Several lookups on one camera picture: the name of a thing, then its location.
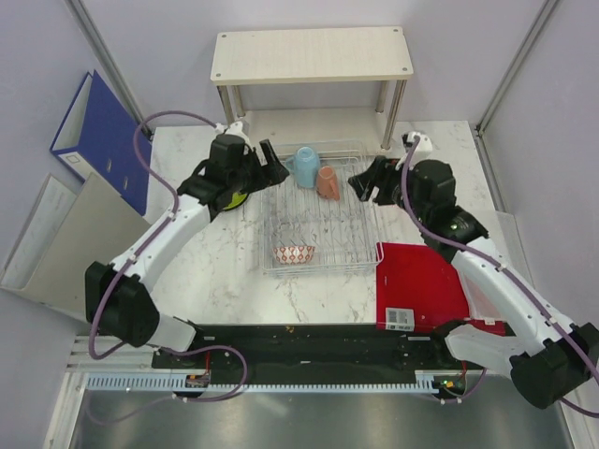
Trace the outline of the orange dotted mug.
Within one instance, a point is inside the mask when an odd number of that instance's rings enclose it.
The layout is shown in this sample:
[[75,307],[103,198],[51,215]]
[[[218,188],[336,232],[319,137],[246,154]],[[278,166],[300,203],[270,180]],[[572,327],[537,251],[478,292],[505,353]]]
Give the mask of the orange dotted mug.
[[338,178],[335,170],[330,166],[319,169],[316,178],[316,191],[325,199],[339,201],[341,199]]

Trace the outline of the green plastic plate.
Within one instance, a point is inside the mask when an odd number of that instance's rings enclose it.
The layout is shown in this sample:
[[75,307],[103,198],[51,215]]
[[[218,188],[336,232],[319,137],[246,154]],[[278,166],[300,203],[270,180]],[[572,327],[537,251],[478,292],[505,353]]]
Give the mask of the green plastic plate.
[[223,208],[223,211],[239,208],[248,199],[248,196],[248,194],[234,193],[231,198],[231,202],[225,208]]

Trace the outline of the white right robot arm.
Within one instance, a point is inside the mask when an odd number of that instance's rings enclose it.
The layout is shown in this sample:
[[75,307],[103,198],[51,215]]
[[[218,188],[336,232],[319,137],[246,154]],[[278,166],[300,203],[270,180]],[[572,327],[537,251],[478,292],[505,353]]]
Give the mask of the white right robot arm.
[[461,324],[429,344],[435,366],[464,359],[490,369],[539,409],[598,378],[597,328],[560,313],[505,262],[488,230],[458,206],[450,165],[424,160],[409,167],[378,156],[348,183],[361,201],[405,210],[425,244],[473,282],[513,332],[500,337]]

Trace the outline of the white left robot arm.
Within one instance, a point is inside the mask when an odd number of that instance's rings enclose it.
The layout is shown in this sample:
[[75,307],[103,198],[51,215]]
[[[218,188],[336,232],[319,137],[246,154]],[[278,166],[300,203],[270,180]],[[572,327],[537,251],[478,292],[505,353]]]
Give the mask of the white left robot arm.
[[270,141],[258,148],[230,131],[214,138],[201,161],[176,191],[173,205],[124,253],[85,271],[85,312],[92,331],[141,347],[172,351],[186,368],[205,357],[194,325],[157,309],[151,292],[187,242],[229,207],[235,194],[252,194],[282,183],[288,170]]

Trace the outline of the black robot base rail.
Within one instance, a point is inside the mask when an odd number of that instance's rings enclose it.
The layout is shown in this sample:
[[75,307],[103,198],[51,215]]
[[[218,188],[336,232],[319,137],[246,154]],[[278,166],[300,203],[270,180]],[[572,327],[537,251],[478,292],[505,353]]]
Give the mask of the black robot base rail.
[[212,378],[250,383],[406,382],[419,370],[461,372],[439,334],[381,330],[372,324],[202,325],[193,348],[207,355],[160,353],[155,369],[209,369]]

